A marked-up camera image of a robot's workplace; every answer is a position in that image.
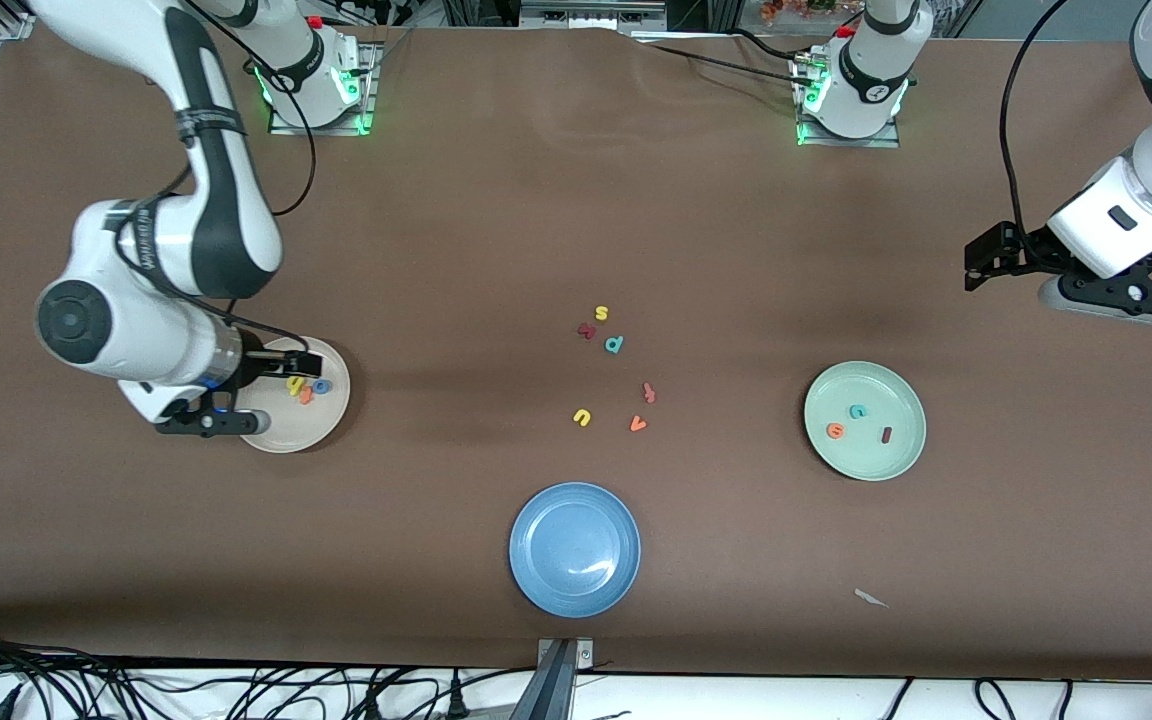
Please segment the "beige brown plate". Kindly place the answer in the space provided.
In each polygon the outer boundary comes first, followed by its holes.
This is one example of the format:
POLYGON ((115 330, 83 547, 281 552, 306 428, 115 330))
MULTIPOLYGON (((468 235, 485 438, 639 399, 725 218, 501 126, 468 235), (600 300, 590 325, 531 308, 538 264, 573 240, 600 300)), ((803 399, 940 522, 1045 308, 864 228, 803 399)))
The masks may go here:
MULTIPOLYGON (((282 378, 282 397, 242 397, 238 391, 237 409, 262 410, 270 414, 271 425, 259 435, 244 435, 243 441, 257 450, 270 454, 293 454, 306 450, 324 441, 344 418, 351 401, 351 376, 343 356, 319 338, 306 338, 311 353, 324 357, 323 376, 333 384, 328 395, 314 395, 314 401, 301 406, 298 397, 289 395, 282 378)), ((312 386, 316 378, 308 378, 312 386)))

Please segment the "green plate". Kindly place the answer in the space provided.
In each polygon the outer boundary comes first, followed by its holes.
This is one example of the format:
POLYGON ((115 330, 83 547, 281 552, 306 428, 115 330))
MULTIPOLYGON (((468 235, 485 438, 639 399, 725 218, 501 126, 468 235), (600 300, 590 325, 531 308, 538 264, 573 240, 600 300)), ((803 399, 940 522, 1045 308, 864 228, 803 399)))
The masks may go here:
POLYGON ((927 415, 914 387, 887 366, 846 361, 823 370, 803 401, 803 425, 817 455, 838 473, 863 482, 890 480, 914 468, 927 441, 927 415), (851 419, 849 407, 867 406, 851 419), (846 424, 846 437, 831 439, 826 425, 846 424), (892 427, 882 445, 882 429, 892 427))

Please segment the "orange foliage decoration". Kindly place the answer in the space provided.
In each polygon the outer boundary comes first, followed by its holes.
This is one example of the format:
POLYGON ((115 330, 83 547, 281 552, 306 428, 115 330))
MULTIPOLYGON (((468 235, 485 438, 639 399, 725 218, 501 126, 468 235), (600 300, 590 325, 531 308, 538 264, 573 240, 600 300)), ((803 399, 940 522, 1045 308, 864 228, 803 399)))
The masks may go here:
POLYGON ((764 26, 838 26, 863 12, 867 0, 759 0, 758 17, 764 26))

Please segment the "brown table cover sheet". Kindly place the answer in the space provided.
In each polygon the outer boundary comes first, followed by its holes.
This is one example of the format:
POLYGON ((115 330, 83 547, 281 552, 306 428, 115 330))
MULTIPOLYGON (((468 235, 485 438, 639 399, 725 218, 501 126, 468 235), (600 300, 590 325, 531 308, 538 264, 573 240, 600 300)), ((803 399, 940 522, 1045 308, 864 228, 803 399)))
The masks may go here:
POLYGON ((38 342, 79 211, 184 154, 136 74, 41 26, 9 41, 0 638, 502 667, 585 635, 611 670, 1152 679, 1152 327, 1049 310, 1037 275, 963 291, 963 247, 1009 211, 1014 51, 925 47, 900 147, 869 150, 799 146, 768 79, 602 29, 404 35, 374 131, 320 141, 283 268, 238 304, 355 379, 328 441, 273 455, 160 435, 38 342), (900 477, 809 442, 806 391, 846 361, 920 397, 900 477), (641 530, 594 617, 509 570, 521 507, 566 482, 641 530))

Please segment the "blue plate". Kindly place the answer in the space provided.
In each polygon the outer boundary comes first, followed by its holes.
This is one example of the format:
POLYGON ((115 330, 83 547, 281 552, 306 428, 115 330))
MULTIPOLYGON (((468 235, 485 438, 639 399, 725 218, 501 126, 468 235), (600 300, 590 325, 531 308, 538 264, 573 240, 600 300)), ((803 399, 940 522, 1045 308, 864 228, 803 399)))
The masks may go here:
POLYGON ((511 525, 508 560, 526 601, 552 616, 594 617, 631 591, 643 541, 620 497, 586 482, 541 488, 511 525))

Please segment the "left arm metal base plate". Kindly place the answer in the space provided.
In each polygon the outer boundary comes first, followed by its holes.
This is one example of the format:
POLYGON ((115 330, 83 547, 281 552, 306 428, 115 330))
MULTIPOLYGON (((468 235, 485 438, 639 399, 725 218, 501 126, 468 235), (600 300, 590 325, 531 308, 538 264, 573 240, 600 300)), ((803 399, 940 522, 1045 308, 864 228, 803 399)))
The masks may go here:
POLYGON ((896 115, 909 82, 895 91, 877 85, 872 94, 878 103, 867 103, 844 77, 833 73, 832 56, 801 54, 788 63, 796 109, 796 136, 799 145, 851 149, 897 149, 900 146, 896 115))

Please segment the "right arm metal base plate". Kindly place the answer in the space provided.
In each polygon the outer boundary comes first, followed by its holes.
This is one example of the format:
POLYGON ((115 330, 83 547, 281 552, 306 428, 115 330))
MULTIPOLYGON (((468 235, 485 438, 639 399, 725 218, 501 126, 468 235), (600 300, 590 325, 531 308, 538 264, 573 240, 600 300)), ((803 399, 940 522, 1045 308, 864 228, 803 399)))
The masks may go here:
POLYGON ((283 103, 285 109, 288 109, 288 113, 283 114, 275 103, 268 101, 270 135, 326 137, 370 135, 374 123, 380 85, 379 65, 382 55, 382 44, 358 41, 357 38, 349 36, 340 37, 335 41, 332 60, 325 63, 332 69, 334 90, 328 96, 316 94, 310 101, 301 103, 306 120, 321 118, 325 113, 320 108, 340 109, 338 118, 329 120, 328 123, 308 128, 291 103, 283 103))

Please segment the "aluminium frame profile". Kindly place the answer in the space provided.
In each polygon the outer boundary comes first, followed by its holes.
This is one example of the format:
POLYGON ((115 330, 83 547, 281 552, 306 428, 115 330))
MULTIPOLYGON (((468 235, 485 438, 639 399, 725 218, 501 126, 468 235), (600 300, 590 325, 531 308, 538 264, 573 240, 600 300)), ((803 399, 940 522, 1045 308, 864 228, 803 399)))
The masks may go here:
POLYGON ((666 0, 520 0, 522 29, 613 29, 666 32, 666 0))

